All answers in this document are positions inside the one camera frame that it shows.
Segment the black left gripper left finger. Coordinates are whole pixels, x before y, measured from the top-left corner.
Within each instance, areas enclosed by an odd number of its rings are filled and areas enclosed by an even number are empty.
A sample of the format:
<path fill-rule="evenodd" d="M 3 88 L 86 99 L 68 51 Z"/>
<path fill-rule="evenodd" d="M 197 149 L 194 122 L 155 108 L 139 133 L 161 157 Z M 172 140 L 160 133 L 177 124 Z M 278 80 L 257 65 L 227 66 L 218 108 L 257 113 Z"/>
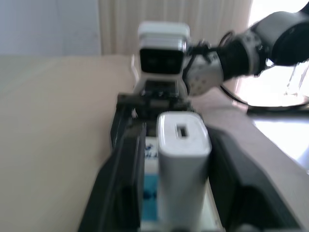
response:
<path fill-rule="evenodd" d="M 146 124 L 129 126 L 101 167 L 83 214 L 83 232 L 138 232 Z"/>

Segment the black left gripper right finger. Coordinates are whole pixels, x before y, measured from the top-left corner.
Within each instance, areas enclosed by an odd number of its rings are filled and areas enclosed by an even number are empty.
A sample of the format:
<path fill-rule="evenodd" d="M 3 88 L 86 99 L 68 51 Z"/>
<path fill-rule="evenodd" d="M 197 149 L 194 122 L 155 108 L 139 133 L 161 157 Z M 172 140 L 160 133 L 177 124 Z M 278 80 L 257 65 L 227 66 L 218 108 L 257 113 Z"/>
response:
<path fill-rule="evenodd" d="M 270 178 L 236 141 L 222 130 L 207 130 L 212 145 L 208 178 L 226 232 L 244 225 L 258 232 L 302 229 Z"/>

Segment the white USB charger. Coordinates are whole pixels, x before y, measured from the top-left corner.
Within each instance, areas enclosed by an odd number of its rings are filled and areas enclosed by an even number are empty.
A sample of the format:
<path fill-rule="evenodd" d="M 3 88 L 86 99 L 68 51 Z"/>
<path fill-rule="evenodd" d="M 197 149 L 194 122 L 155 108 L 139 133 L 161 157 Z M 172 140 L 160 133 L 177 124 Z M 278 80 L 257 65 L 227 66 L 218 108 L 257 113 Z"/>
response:
<path fill-rule="evenodd" d="M 165 112 L 157 121 L 157 212 L 168 228 L 198 227 L 205 196 L 210 137 L 194 112 Z"/>

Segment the white power strip, blue label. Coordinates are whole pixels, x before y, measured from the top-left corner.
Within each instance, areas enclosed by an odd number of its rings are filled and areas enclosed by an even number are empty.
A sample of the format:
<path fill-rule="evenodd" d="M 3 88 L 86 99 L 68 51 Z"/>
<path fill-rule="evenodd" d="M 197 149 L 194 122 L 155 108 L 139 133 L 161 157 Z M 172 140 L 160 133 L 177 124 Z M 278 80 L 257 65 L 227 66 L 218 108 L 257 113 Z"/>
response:
<path fill-rule="evenodd" d="M 160 222 L 157 216 L 158 148 L 154 137 L 146 138 L 144 188 L 141 232 L 170 232 L 171 228 Z M 209 181 L 206 182 L 205 197 L 198 227 L 194 232 L 225 232 L 219 219 Z"/>

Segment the beige curtain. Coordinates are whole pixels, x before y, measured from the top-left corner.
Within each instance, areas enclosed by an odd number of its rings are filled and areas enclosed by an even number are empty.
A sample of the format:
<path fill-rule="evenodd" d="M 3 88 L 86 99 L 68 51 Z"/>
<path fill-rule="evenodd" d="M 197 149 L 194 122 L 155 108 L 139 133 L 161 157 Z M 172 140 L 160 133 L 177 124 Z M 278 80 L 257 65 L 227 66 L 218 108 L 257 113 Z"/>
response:
<path fill-rule="evenodd" d="M 193 42 L 219 42 L 229 30 L 248 25 L 253 0 L 98 0 L 101 50 L 104 55 L 138 52 L 143 21 L 186 23 Z"/>

